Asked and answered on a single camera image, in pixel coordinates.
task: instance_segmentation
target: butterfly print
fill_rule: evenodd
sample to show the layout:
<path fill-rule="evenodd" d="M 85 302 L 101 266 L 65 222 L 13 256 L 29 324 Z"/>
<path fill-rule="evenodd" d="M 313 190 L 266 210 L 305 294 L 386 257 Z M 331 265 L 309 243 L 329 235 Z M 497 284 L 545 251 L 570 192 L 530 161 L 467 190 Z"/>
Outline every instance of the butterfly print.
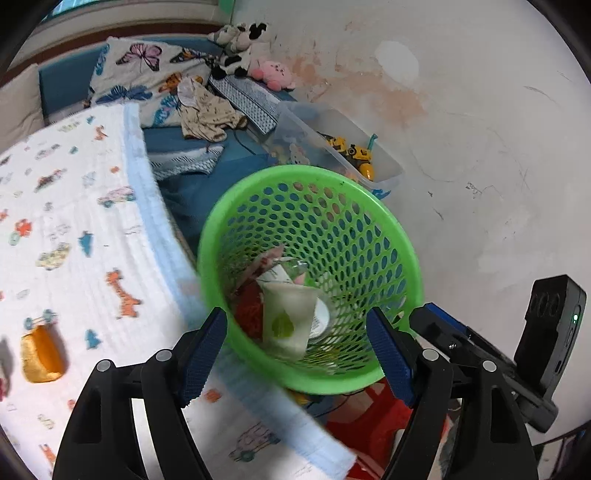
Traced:
<path fill-rule="evenodd" d="M 111 46 L 107 43 L 100 51 L 99 59 L 97 60 L 96 66 L 95 66 L 95 73 L 99 77 L 101 75 L 103 75 L 103 70 L 105 69 L 105 63 L 107 61 L 107 54 L 109 53 L 110 49 L 111 49 Z"/>
<path fill-rule="evenodd" d="M 160 102 L 160 108 L 154 114 L 153 126 L 162 125 L 167 118 L 178 108 L 178 97 L 167 95 Z"/>
<path fill-rule="evenodd" d="M 170 92 L 173 95 L 177 94 L 177 87 L 178 84 L 181 83 L 183 79 L 183 74 L 180 72 L 174 72 L 170 77 L 168 77 L 165 82 L 160 86 L 158 89 L 159 93 L 162 92 Z"/>
<path fill-rule="evenodd" d="M 143 60 L 153 72 L 160 71 L 160 59 L 162 49 L 157 45 L 146 45 L 145 43 L 134 43 L 129 47 L 129 52 L 123 55 L 115 63 L 123 65 L 135 60 Z"/>
<path fill-rule="evenodd" d="M 181 53 L 175 55 L 170 59 L 170 63 L 182 63 L 184 61 L 195 60 L 195 59 L 209 59 L 211 57 L 209 53 L 204 51 L 193 50 L 192 48 L 183 48 Z"/>
<path fill-rule="evenodd" d="M 136 85 L 129 88 L 125 88 L 121 85 L 115 85 L 111 88 L 111 92 L 99 97 L 96 101 L 97 105 L 102 103 L 114 102 L 116 100 L 148 100 L 152 98 L 152 92 L 146 92 L 148 87 L 146 85 Z"/>
<path fill-rule="evenodd" d="M 105 129 L 105 127 L 103 127 L 102 125 L 99 127 L 95 127 L 95 130 L 96 130 L 95 140 L 104 140 L 105 138 L 107 138 L 109 136 L 105 132 L 103 132 L 104 129 Z"/>

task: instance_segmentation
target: butterfly pillow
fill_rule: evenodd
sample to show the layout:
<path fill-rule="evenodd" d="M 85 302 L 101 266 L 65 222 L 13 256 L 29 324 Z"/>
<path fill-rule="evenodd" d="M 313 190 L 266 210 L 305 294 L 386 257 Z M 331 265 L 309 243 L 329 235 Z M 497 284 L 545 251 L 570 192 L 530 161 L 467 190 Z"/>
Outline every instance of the butterfly pillow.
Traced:
<path fill-rule="evenodd" d="M 142 127 L 180 125 L 177 86 L 186 76 L 205 85 L 212 60 L 191 48 L 109 37 L 90 80 L 89 103 L 136 102 Z"/>

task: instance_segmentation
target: white blanket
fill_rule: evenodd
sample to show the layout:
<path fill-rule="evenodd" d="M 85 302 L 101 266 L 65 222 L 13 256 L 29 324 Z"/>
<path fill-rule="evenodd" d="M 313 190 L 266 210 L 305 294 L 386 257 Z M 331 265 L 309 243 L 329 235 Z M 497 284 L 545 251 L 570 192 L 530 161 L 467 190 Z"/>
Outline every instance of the white blanket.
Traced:
<path fill-rule="evenodd" d="M 144 362 L 208 312 L 150 171 L 136 105 L 96 107 L 37 132 L 0 155 L 0 177 L 0 361 L 9 376 L 0 424 L 48 480 L 96 363 Z M 59 333 L 68 369 L 32 384 L 20 339 L 39 322 Z M 140 401 L 134 410 L 148 475 L 161 478 Z M 214 478 L 342 479 L 354 461 L 226 348 L 183 412 Z"/>

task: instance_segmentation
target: giraffe print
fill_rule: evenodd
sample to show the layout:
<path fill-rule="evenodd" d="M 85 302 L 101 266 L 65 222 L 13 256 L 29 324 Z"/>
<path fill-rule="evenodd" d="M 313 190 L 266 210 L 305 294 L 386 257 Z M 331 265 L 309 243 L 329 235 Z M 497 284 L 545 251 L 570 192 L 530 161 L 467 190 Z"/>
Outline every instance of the giraffe print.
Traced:
<path fill-rule="evenodd" d="M 115 293 L 121 299 L 121 317 L 136 318 L 139 314 L 135 310 L 134 306 L 141 305 L 142 301 L 133 298 L 121 287 L 119 282 L 122 279 L 123 276 L 121 275 L 121 272 L 116 268 L 111 272 L 107 272 L 106 282 L 115 289 Z"/>

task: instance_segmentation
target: cartoon print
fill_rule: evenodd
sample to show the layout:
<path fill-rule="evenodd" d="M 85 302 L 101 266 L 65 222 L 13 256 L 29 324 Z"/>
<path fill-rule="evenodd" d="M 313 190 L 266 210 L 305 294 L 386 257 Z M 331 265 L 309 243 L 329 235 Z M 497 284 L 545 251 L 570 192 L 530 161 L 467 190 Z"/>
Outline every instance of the cartoon print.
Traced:
<path fill-rule="evenodd" d="M 70 244 L 61 242 L 58 244 L 55 250 L 43 252 L 41 255 L 39 255 L 35 265 L 38 267 L 43 267 L 45 270 L 55 270 L 64 264 L 69 253 Z"/>
<path fill-rule="evenodd" d="M 19 243 L 21 237 L 30 236 L 32 229 L 32 223 L 29 222 L 26 218 L 19 220 L 17 223 L 14 224 L 14 231 L 10 234 L 8 243 L 14 247 L 14 245 Z"/>
<path fill-rule="evenodd" d="M 176 95 L 167 95 L 160 100 L 160 108 L 154 114 L 153 126 L 162 125 L 166 119 L 178 108 L 178 97 Z"/>
<path fill-rule="evenodd" d="M 51 155 L 53 152 L 55 152 L 55 150 L 57 150 L 60 147 L 61 145 L 58 145 L 56 143 L 52 145 L 51 148 L 48 148 L 46 150 L 40 150 L 39 152 L 37 152 L 37 155 L 35 155 L 35 160 L 41 160 L 42 158 L 49 157 L 49 155 Z"/>
<path fill-rule="evenodd" d="M 48 175 L 47 177 L 39 177 L 37 187 L 35 187 L 35 190 L 33 190 L 33 192 L 37 193 L 39 190 L 48 187 L 52 183 L 55 183 L 57 180 L 62 178 L 65 172 L 67 172 L 67 170 L 63 168 L 61 170 L 54 170 L 53 173 L 51 175 Z"/>
<path fill-rule="evenodd" d="M 160 59 L 162 49 L 157 45 L 146 45 L 145 43 L 134 43 L 129 47 L 129 52 L 123 55 L 115 62 L 116 65 L 123 65 L 132 61 L 139 61 L 139 70 L 145 63 L 150 70 L 158 72 L 160 70 Z"/>
<path fill-rule="evenodd" d="M 92 237 L 93 234 L 88 233 L 86 230 L 82 232 L 82 236 L 78 237 L 78 243 L 87 257 L 92 255 Z"/>
<path fill-rule="evenodd" d="M 84 185 L 84 188 L 87 189 L 88 187 L 91 187 L 95 184 L 95 180 L 96 172 L 91 171 L 82 177 L 82 185 Z"/>
<path fill-rule="evenodd" d="M 111 91 L 106 95 L 99 97 L 96 101 L 97 105 L 103 103 L 115 102 L 117 100 L 149 100 L 153 93 L 147 92 L 146 85 L 132 85 L 127 89 L 123 85 L 115 85 L 111 87 Z"/>
<path fill-rule="evenodd" d="M 68 133 L 74 130 L 78 125 L 80 125 L 80 122 L 72 122 L 71 124 L 63 125 L 62 127 L 58 128 L 57 131 Z"/>
<path fill-rule="evenodd" d="M 235 462 L 251 462 L 255 453 L 269 445 L 276 445 L 279 441 L 277 435 L 259 422 L 238 437 L 236 449 L 228 456 Z"/>
<path fill-rule="evenodd" d="M 176 95 L 177 94 L 178 84 L 181 83 L 181 80 L 182 79 L 183 79 L 183 74 L 182 73 L 180 73 L 180 72 L 174 72 L 172 75 L 170 75 L 164 81 L 164 83 L 158 89 L 158 92 L 159 93 L 162 93 L 162 92 L 170 92 L 172 95 Z"/>
<path fill-rule="evenodd" d="M 123 279 L 121 272 L 114 269 L 111 272 L 107 272 L 106 282 L 115 289 L 115 293 L 121 299 L 121 317 L 137 317 L 139 314 L 135 311 L 135 305 L 141 305 L 142 301 L 133 298 L 123 288 L 121 288 L 120 281 Z"/>
<path fill-rule="evenodd" d="M 39 445 L 39 448 L 43 452 L 43 455 L 45 455 L 45 458 L 47 459 L 47 461 L 51 464 L 51 468 L 53 468 L 54 465 L 56 464 L 56 456 L 53 453 L 53 451 L 51 450 L 51 448 L 49 447 L 49 445 L 44 443 L 43 445 Z"/>
<path fill-rule="evenodd" d="M 182 63 L 184 61 L 203 59 L 210 60 L 213 55 L 205 53 L 204 51 L 193 50 L 192 48 L 184 48 L 181 53 L 170 59 L 170 63 Z"/>
<path fill-rule="evenodd" d="M 25 318 L 25 321 L 23 322 L 23 326 L 25 327 L 25 330 L 31 331 L 37 325 L 55 325 L 56 323 L 57 323 L 57 313 L 52 312 L 50 309 L 45 309 L 45 310 L 43 310 L 43 313 L 41 314 L 40 317 Z"/>
<path fill-rule="evenodd" d="M 56 426 L 56 422 L 52 419 L 48 419 L 45 415 L 38 415 L 37 420 L 39 420 L 47 430 L 51 430 Z"/>
<path fill-rule="evenodd" d="M 26 218 L 24 218 L 14 224 L 14 229 L 15 229 L 15 231 L 18 232 L 18 234 L 20 236 L 29 236 L 29 235 L 31 235 L 31 230 L 33 229 L 33 225 Z"/>
<path fill-rule="evenodd" d="M 215 403 L 220 398 L 222 398 L 222 394 L 215 388 L 210 388 L 203 394 L 203 398 L 205 398 L 205 400 L 207 400 L 209 403 Z"/>
<path fill-rule="evenodd" d="M 102 340 L 96 336 L 96 332 L 90 329 L 84 334 L 84 339 L 86 340 L 87 350 L 98 347 L 102 342 Z"/>
<path fill-rule="evenodd" d="M 99 59 L 96 61 L 96 66 L 95 66 L 95 74 L 97 76 L 101 76 L 103 75 L 103 71 L 105 69 L 105 63 L 107 61 L 107 54 L 109 53 L 109 50 L 111 49 L 111 46 L 106 43 L 105 46 L 103 46 L 103 48 L 101 48 L 100 53 L 99 53 Z"/>
<path fill-rule="evenodd" d="M 95 140 L 104 140 L 105 138 L 107 138 L 109 136 L 105 132 L 103 132 L 104 129 L 105 129 L 105 127 L 103 127 L 102 125 L 99 127 L 95 127 L 95 130 L 96 130 Z"/>
<path fill-rule="evenodd" d="M 97 203 L 105 208 L 111 208 L 115 203 L 134 201 L 135 192 L 129 186 L 111 190 L 105 197 L 97 199 Z"/>

